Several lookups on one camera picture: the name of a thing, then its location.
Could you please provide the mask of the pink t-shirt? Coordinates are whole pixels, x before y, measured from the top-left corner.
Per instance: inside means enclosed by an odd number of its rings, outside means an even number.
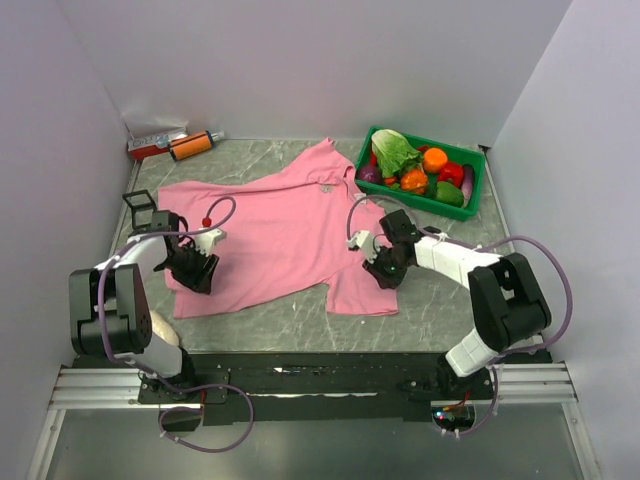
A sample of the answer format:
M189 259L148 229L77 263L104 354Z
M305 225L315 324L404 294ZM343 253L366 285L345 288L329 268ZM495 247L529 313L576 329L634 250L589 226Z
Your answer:
M323 184L333 185L325 194ZM223 225L226 238L216 245L220 261L210 294L197 294L165 277L175 292L178 319L230 313L317 284L328 287L326 309L341 315L393 315L396 293L381 289L364 270L363 256L347 247L348 232L380 235L384 211L356 201L354 164L331 139L304 150L281 172L230 186L186 181L159 189L160 208L198 226L205 216L218 221L228 210L215 206L229 195L233 216Z

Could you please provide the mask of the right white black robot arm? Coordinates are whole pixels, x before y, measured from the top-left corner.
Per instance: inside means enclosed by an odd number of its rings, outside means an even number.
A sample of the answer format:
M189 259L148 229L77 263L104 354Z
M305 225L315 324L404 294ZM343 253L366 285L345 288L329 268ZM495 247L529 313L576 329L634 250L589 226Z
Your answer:
M492 362L537 348L524 342L552 320L548 303L526 257L499 255L454 242L440 231L419 229L403 210L380 220L387 243L368 230L351 233L348 248L364 256L363 268L382 289L397 289L411 267L434 271L466 289L473 326L441 354L434 370L438 393L459 398Z

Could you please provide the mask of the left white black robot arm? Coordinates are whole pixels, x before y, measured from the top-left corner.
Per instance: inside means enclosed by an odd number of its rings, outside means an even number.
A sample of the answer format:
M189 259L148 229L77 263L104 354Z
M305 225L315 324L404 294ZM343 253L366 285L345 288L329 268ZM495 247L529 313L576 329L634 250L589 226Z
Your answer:
M174 212L156 211L118 252L69 277L74 351L136 368L143 387L177 402L195 396L198 378L190 356L165 324L154 319L144 281L167 271L192 292L209 294L219 262L213 249L226 236L210 225L184 231L185 224Z

